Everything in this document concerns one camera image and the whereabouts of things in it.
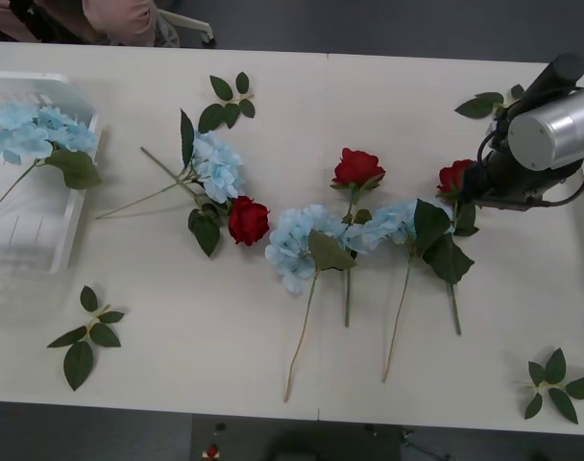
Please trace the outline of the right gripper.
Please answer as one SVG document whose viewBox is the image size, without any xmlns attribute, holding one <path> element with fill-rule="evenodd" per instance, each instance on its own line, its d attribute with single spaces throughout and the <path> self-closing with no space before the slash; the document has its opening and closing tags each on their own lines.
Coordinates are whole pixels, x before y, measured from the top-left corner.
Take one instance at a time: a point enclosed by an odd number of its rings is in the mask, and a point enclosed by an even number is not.
<svg viewBox="0 0 584 461">
<path fill-rule="evenodd" d="M 569 166 L 532 171 L 511 154 L 491 153 L 463 174 L 463 203 L 482 206 L 538 206 L 543 195 L 569 176 Z"/>
</svg>

